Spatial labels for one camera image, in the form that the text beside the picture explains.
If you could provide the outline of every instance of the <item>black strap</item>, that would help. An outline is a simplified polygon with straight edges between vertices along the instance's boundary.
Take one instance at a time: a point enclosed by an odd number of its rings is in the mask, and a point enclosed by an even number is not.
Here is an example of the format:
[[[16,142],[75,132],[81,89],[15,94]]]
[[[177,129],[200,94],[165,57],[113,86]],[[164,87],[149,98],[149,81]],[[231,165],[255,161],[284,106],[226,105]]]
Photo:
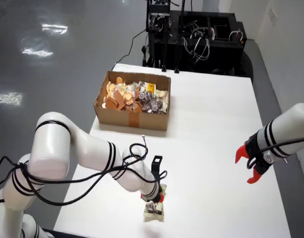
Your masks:
[[[276,143],[275,138],[274,138],[274,136],[273,136],[272,123],[273,123],[273,121],[271,121],[271,122],[270,122],[270,125],[269,125],[269,134],[270,134],[270,137],[271,137],[271,140],[272,140],[273,145],[275,145],[275,144],[277,144],[277,143]],[[280,147],[276,147],[276,149],[277,149],[282,155],[290,156],[289,154],[287,154],[287,153],[285,153],[283,150],[281,150]]]
[[[112,145],[113,145],[113,158],[112,158],[112,163],[111,163],[110,168],[113,168],[114,162],[116,160],[116,146],[113,143],[112,143]]]
[[[267,128],[270,126],[270,124],[272,123],[273,121],[271,121],[268,125],[265,126],[265,129],[264,129],[264,138],[265,138],[265,142],[267,144],[267,146],[270,146],[271,143],[269,142],[269,139],[267,137]],[[277,152],[274,151],[274,149],[270,149],[270,151],[277,157],[279,158],[284,158],[283,156],[279,155]]]
[[[39,129],[41,126],[46,125],[46,124],[57,124],[57,125],[61,125],[61,126],[63,126],[63,127],[69,132],[70,135],[72,135],[72,134],[71,134],[71,131],[70,131],[69,128],[68,128],[68,126],[67,126],[66,124],[64,124],[64,123],[62,123],[62,122],[60,122],[60,121],[58,121],[58,120],[46,120],[46,121],[40,123],[40,124],[37,126],[37,128],[35,129],[35,131],[37,131],[37,129]]]
[[[111,143],[108,141],[109,144],[109,158],[108,158],[108,162],[106,164],[106,167],[104,168],[103,171],[106,171],[110,165],[110,160],[111,160],[111,151],[112,151],[112,147],[111,147]]]

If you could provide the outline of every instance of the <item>cookie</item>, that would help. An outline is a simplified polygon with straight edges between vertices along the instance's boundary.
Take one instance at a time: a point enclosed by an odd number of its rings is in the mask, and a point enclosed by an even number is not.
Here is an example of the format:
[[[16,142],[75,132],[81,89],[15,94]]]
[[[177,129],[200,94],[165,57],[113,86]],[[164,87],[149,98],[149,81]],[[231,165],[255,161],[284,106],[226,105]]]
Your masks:
[[[107,85],[106,85],[106,92],[107,92],[107,93],[109,92],[109,87],[110,87],[110,85],[111,85],[111,82],[109,81],[109,82],[107,83]]]
[[[114,84],[111,83],[109,86],[109,92],[113,92],[114,91]]]
[[[111,97],[107,98],[107,102],[106,102],[106,108],[107,109],[117,109],[118,103],[116,100],[114,100]]]
[[[120,94],[120,92],[117,90],[113,93],[113,97],[118,102],[119,105],[124,104],[123,96]]]
[[[120,84],[120,83],[122,83],[123,81],[122,81],[122,78],[121,77],[117,77],[117,80],[116,80],[116,82],[117,82],[117,84]]]
[[[127,105],[131,105],[133,103],[132,98],[129,101],[126,101]]]
[[[122,110],[125,106],[126,106],[125,104],[119,105],[118,108],[117,108],[117,110],[120,111],[120,110]]]
[[[128,112],[131,112],[132,108],[131,108],[131,106],[125,106],[125,110],[128,111]]]
[[[136,89],[136,97],[135,97],[136,100],[139,99],[139,93],[140,93],[140,87],[137,86],[137,89]]]
[[[125,94],[125,99],[126,99],[126,101],[130,101],[131,99],[132,99],[132,95],[131,95],[131,93],[126,93]]]

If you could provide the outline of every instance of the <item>black metal frame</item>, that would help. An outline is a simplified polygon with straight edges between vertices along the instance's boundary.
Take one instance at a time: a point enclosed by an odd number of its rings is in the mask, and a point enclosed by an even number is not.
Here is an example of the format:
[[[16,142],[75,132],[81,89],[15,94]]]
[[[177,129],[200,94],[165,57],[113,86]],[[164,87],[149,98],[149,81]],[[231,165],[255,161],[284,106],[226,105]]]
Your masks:
[[[221,64],[222,69],[227,70],[228,68],[233,68],[235,71],[239,68],[241,56],[243,53],[243,49],[246,43],[246,33],[243,28],[243,24],[241,22],[237,22],[235,15],[233,13],[217,13],[217,12],[189,12],[184,11],[185,7],[185,0],[182,0],[182,7],[180,11],[170,11],[170,16],[165,18],[165,22],[168,23],[171,22],[171,28],[166,29],[164,28],[163,32],[153,32],[149,31],[148,23],[149,23],[149,2],[152,0],[147,0],[147,31],[149,32],[149,54],[152,56],[152,59],[148,61],[148,66],[150,67],[157,67],[162,68],[162,71],[166,71],[167,68],[173,69],[175,73],[179,73],[180,67],[183,70],[187,71],[195,71],[195,72],[211,72],[209,69],[212,69],[214,66],[210,65],[208,68],[209,71],[198,69],[200,66],[195,66],[193,69],[188,69],[184,67],[186,64],[186,52],[182,52],[182,30],[184,23],[187,23],[190,21],[193,17],[198,17],[202,19],[202,21],[206,20],[206,26],[209,28],[210,26],[215,27],[217,22],[219,22],[220,19],[225,19],[225,21],[228,22],[228,27],[230,27],[230,31],[235,30],[241,30],[243,32],[243,41],[240,42],[235,35],[231,37],[231,41],[228,41],[228,39],[222,39],[217,37],[215,40],[212,40],[211,37],[209,37],[209,44],[210,44],[210,57],[208,60],[203,62],[198,62],[199,65],[206,65],[210,64],[217,64],[219,61],[219,57],[224,58],[225,55],[227,55],[227,58],[225,59],[225,62]],[[217,30],[222,29],[224,26],[217,26],[217,29],[215,29],[215,32]],[[187,39],[190,46],[195,46],[197,39]],[[206,40],[201,39],[199,42],[198,48],[201,49],[201,47],[204,49],[206,45]]]

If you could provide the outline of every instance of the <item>white cable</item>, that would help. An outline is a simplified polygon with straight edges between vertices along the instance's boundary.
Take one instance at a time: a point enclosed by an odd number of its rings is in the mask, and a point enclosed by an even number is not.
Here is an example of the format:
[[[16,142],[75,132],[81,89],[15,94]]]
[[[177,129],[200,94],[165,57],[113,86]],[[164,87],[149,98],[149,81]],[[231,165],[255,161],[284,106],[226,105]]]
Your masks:
[[[214,40],[216,37],[216,33],[215,30],[211,27],[211,31],[212,31],[212,39]]]
[[[205,52],[205,50],[206,50],[207,47],[208,47],[207,56],[206,56],[206,57],[203,57],[203,54],[204,54],[204,52]],[[204,48],[204,50],[203,50],[202,55],[199,56],[198,54],[195,53],[195,56],[198,58],[198,59],[195,61],[195,63],[197,63],[199,60],[204,61],[204,60],[208,59],[208,58],[209,58],[209,54],[210,54],[209,39],[206,39],[206,46],[205,46],[205,48]]]
[[[196,45],[195,45],[194,52],[196,51],[196,48],[197,48],[198,43],[200,42],[200,40],[201,40],[201,37],[198,39],[198,41],[197,41],[197,43],[196,43]]]
[[[242,38],[243,38],[243,33],[242,33],[242,31],[232,31],[231,33],[230,33],[230,35],[229,35],[229,41],[230,41],[230,37],[231,37],[231,35],[233,34],[233,33],[241,33],[241,39],[240,39],[240,41],[242,40]]]

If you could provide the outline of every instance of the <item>power cord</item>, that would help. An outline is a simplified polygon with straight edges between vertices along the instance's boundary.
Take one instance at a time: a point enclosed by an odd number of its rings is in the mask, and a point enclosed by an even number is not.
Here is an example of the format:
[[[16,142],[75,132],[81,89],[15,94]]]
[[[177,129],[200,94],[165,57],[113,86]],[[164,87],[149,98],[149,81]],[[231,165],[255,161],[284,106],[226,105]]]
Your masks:
[[[169,1],[169,2],[172,3],[175,6],[180,6],[179,4],[176,4],[176,3],[172,2],[172,1]]]
[[[143,32],[145,32],[145,31],[146,31],[146,30],[144,29],[142,32],[140,32],[139,34],[135,35],[135,36],[132,38],[132,42],[131,42],[131,47],[130,47],[129,53],[126,54],[126,55],[124,55],[123,57],[121,57],[121,59],[118,60],[118,61],[114,64],[114,66],[112,67],[111,71],[113,71],[113,69],[114,69],[114,67],[116,66],[116,64],[118,64],[118,63],[119,63],[120,61],[122,61],[125,57],[127,57],[127,56],[130,55],[131,50],[132,50],[132,46],[133,46],[133,40],[134,40],[136,37],[140,36],[140,35],[141,35]]]
[[[147,182],[147,183],[154,183],[154,182],[158,182],[162,179],[164,179],[166,176],[167,176],[167,171],[163,171],[159,178],[158,179],[155,179],[155,180],[147,180],[145,179],[144,177],[142,177],[140,174],[138,174],[138,172],[136,172],[135,170],[133,170],[132,168],[128,168],[130,165],[134,164],[134,163],[137,163],[139,161],[143,161],[147,154],[148,154],[148,148],[147,148],[147,144],[146,144],[146,141],[144,139],[144,143],[145,144],[140,144],[140,143],[134,143],[134,144],[131,144],[130,145],[130,155],[126,158],[123,159],[122,161],[122,165],[121,166],[116,166],[116,167],[113,167],[111,169],[108,169],[108,170],[105,170],[105,171],[102,171],[102,172],[98,172],[98,173],[95,173],[93,175],[90,175],[86,178],[82,178],[82,179],[77,179],[77,180],[60,180],[60,181],[54,181],[54,180],[47,180],[47,179],[41,179],[41,178],[38,178],[38,177],[35,177],[33,176],[32,174],[30,174],[28,172],[28,168],[27,168],[27,163],[19,163],[19,164],[15,164],[12,162],[12,160],[10,158],[8,158],[7,156],[3,156],[2,159],[0,160],[0,165],[2,163],[2,161],[4,159],[6,159],[11,165],[13,165],[14,167],[9,171],[8,173],[8,176],[0,182],[0,185],[5,182],[9,175],[16,169],[20,169],[23,173],[23,176],[25,177],[31,191],[30,192],[33,192],[40,200],[42,200],[43,202],[49,204],[49,205],[53,205],[53,206],[66,206],[66,205],[70,205],[74,202],[77,202],[79,201],[80,199],[82,199],[83,197],[85,197],[94,187],[95,185],[103,178],[103,176],[105,176],[106,174],[108,173],[111,173],[113,171],[131,171],[132,173],[134,173],[136,176],[138,176],[141,180],[143,180],[144,182]],[[144,155],[142,156],[139,156],[139,155],[136,155],[132,152],[132,148],[134,146],[140,146],[140,147],[143,147],[145,148],[145,153]],[[127,159],[129,158],[136,158],[136,160],[132,161],[132,162],[126,162]],[[71,200],[71,201],[67,201],[67,202],[54,202],[54,201],[50,201],[46,198],[44,198],[43,196],[41,196],[39,194],[39,190],[36,190],[33,186],[33,182],[38,182],[38,183],[42,183],[42,184],[64,184],[64,183],[79,183],[79,182],[84,182],[84,181],[87,181],[87,180],[90,180],[91,178],[94,178],[96,176],[99,176],[99,178],[86,190],[86,192],[84,192],[82,195],[80,195],[79,197]]]

